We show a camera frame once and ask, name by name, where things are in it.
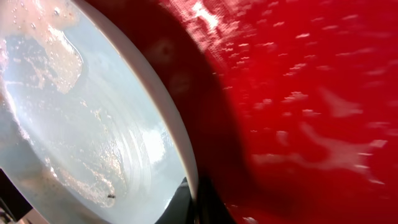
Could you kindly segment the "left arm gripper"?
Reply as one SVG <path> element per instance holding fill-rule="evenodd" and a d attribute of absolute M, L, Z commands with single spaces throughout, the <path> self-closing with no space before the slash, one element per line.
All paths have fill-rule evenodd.
<path fill-rule="evenodd" d="M 14 222 L 26 216 L 32 206 L 1 170 L 1 208 Z"/>

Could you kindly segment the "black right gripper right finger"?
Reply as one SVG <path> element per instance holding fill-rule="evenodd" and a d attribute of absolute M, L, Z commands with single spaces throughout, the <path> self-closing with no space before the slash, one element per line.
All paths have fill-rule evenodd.
<path fill-rule="evenodd" d="M 199 180 L 196 211 L 200 224 L 236 224 L 212 181 L 206 177 Z"/>

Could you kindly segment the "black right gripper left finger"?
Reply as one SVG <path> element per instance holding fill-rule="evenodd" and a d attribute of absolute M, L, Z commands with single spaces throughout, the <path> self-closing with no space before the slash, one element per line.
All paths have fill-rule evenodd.
<path fill-rule="evenodd" d="M 155 224 L 194 224 L 194 216 L 190 189 L 187 178 L 184 178 Z"/>

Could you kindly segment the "light blue plate bottom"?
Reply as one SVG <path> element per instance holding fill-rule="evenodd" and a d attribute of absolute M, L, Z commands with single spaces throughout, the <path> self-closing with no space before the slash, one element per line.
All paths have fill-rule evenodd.
<path fill-rule="evenodd" d="M 156 223 L 198 172 L 164 84 L 84 1 L 1 2 L 1 169 L 49 223 Z"/>

